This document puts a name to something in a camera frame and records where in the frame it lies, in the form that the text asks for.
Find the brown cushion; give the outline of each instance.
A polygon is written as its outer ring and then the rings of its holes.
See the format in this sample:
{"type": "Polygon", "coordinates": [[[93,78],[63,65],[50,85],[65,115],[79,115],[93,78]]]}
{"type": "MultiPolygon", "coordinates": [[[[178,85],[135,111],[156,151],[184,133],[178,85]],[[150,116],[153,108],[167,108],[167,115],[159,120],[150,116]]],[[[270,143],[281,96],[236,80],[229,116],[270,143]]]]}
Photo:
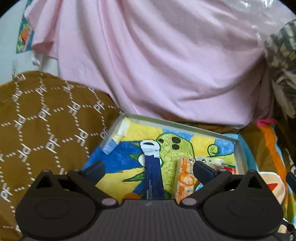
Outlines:
{"type": "Polygon", "coordinates": [[[14,212],[34,178],[81,168],[119,113],[108,95],[46,73],[0,86],[0,240],[21,237],[14,212]]]}

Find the pink fabric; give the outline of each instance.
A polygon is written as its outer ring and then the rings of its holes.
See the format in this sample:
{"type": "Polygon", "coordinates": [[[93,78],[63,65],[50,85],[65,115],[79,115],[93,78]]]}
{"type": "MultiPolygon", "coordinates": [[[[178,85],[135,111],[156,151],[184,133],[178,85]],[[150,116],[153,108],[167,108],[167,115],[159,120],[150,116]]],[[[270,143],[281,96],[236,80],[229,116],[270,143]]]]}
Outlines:
{"type": "Polygon", "coordinates": [[[270,125],[275,125],[276,120],[275,119],[262,119],[262,120],[257,120],[255,121],[255,125],[259,128],[262,126],[270,126],[270,125]]]}
{"type": "Polygon", "coordinates": [[[270,111],[263,46],[222,1],[34,0],[33,49],[128,113],[236,127],[270,111]]]}

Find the plastic bag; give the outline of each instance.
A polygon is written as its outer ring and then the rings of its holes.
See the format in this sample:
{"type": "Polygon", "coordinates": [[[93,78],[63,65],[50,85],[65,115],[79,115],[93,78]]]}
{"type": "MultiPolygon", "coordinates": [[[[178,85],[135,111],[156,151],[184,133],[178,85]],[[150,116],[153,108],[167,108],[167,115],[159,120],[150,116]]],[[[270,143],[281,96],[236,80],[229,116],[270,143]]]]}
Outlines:
{"type": "Polygon", "coordinates": [[[296,20],[265,41],[265,59],[283,115],[296,118],[296,20]]]}
{"type": "Polygon", "coordinates": [[[178,204],[182,199],[194,192],[194,163],[195,159],[187,157],[181,157],[178,160],[173,188],[175,192],[172,195],[172,198],[175,198],[178,204]]]}
{"type": "Polygon", "coordinates": [[[279,0],[223,0],[241,21],[246,21],[256,31],[258,42],[279,31],[296,15],[279,0]]]}

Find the blue paint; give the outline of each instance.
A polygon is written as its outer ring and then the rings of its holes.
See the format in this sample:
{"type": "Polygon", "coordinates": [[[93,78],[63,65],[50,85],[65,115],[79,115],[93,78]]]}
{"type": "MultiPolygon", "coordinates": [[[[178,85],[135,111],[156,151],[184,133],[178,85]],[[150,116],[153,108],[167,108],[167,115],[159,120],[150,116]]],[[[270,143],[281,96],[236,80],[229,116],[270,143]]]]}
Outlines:
{"type": "Polygon", "coordinates": [[[184,132],[180,132],[180,131],[173,131],[173,130],[169,130],[169,129],[163,129],[163,133],[164,134],[173,133],[179,137],[186,139],[187,141],[190,141],[192,139],[192,137],[194,136],[192,134],[188,134],[188,133],[184,133],[184,132]]]}
{"type": "Polygon", "coordinates": [[[133,190],[133,193],[140,194],[144,191],[145,188],[145,182],[141,181],[139,185],[136,186],[136,188],[133,190]]]}
{"type": "Polygon", "coordinates": [[[123,170],[142,167],[138,161],[129,156],[130,154],[143,153],[140,147],[132,143],[134,142],[120,142],[115,151],[112,151],[109,155],[106,155],[98,146],[82,169],[86,169],[97,161],[104,162],[106,173],[118,173],[123,170]]]}
{"type": "Polygon", "coordinates": [[[216,138],[214,144],[219,150],[217,156],[229,155],[234,152],[234,143],[231,141],[216,138]]]}

